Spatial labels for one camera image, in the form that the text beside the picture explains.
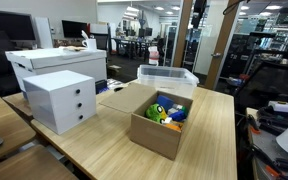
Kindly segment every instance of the wooden table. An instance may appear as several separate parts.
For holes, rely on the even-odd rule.
[[[237,179],[233,97],[196,88],[187,129],[175,161],[130,141],[130,114],[99,104],[97,114],[57,135],[33,128],[85,174],[96,179]]]
[[[0,163],[0,179],[77,179],[43,146],[37,145]]]
[[[32,141],[35,131],[0,98],[0,158]]]
[[[31,107],[28,101],[24,99],[22,93],[5,96],[3,97],[3,100],[7,102],[24,120],[30,122],[33,119]]]

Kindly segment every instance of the white plastic container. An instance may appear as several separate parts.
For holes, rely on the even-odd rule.
[[[96,114],[92,77],[59,71],[23,81],[34,118],[57,134]]]
[[[186,98],[192,98],[199,83],[199,79],[187,69],[175,67],[140,65],[137,78],[140,84]]]

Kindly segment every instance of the clear plastic bin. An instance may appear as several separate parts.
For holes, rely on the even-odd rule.
[[[140,65],[137,82],[153,86],[159,91],[192,98],[199,79],[184,68]]]

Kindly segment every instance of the computer monitor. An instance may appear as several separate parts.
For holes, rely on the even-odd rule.
[[[135,36],[135,35],[136,35],[135,31],[132,29],[131,30],[131,36]]]
[[[4,31],[11,41],[35,41],[30,14],[0,11],[0,31]]]
[[[139,29],[138,30],[138,37],[144,37],[145,36],[145,29]]]
[[[152,28],[146,28],[145,29],[145,36],[152,36],[152,31],[153,31]]]
[[[82,38],[82,30],[87,33],[87,23],[62,20],[63,33],[66,38]]]

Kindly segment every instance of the toy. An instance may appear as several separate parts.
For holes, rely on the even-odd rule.
[[[179,105],[179,104],[173,104],[173,107],[174,109],[177,109],[177,110],[182,110],[185,115],[187,116],[188,115],[188,110],[185,106],[182,106],[182,105]]]
[[[177,111],[176,113],[169,115],[168,117],[172,118],[174,121],[181,122],[184,119],[186,119],[187,116],[182,110],[180,110],[180,111]]]
[[[176,131],[181,131],[181,128],[176,126],[176,125],[174,125],[174,124],[166,124],[165,126],[170,128],[170,129],[174,129]]]
[[[167,118],[166,112],[159,104],[151,105],[145,112],[147,118],[157,123],[162,123],[162,120]]]
[[[163,106],[165,111],[167,112],[169,109],[173,107],[174,102],[166,96],[159,95],[157,97],[156,103]]]
[[[169,109],[169,110],[167,111],[167,115],[176,113],[177,111],[178,111],[177,109],[171,108],[171,109]]]

